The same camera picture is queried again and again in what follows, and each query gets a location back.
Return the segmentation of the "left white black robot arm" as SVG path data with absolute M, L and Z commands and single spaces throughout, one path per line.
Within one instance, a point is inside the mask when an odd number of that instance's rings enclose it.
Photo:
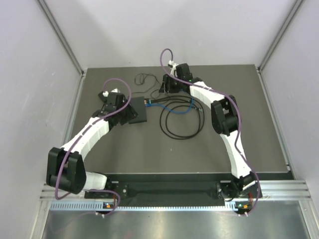
M 95 111 L 86 125 L 66 144 L 53 147 L 48 153 L 46 184 L 55 188 L 55 197 L 60 200 L 58 190 L 67 194 L 96 190 L 101 197 L 109 197 L 113 185 L 107 176 L 88 172 L 84 160 L 94 145 L 116 125 L 124 125 L 135 119 L 138 113 L 130 104 L 123 107 L 105 106 Z

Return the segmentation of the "black network switch box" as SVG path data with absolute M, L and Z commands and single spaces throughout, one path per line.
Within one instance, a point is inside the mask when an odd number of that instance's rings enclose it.
M 147 112 L 144 97 L 134 97 L 131 99 L 131 106 L 137 113 L 137 116 L 129 121 L 129 124 L 147 122 Z

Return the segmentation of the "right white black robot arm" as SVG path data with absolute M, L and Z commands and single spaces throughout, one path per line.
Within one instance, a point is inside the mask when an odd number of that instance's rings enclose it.
M 246 196 L 257 180 L 242 146 L 241 119 L 235 98 L 212 89 L 199 78 L 183 81 L 169 74 L 163 76 L 161 93 L 173 94 L 181 90 L 210 108 L 213 129 L 221 136 L 230 159 L 235 181 L 233 192 L 238 197 Z

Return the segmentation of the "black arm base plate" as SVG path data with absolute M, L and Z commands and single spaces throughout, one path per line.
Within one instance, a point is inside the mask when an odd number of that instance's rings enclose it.
M 107 174 L 106 177 L 104 189 L 116 190 L 126 197 L 139 193 L 206 193 L 215 198 L 222 191 L 229 192 L 232 197 L 260 193 L 259 182 L 253 173 L 240 178 L 230 173 Z

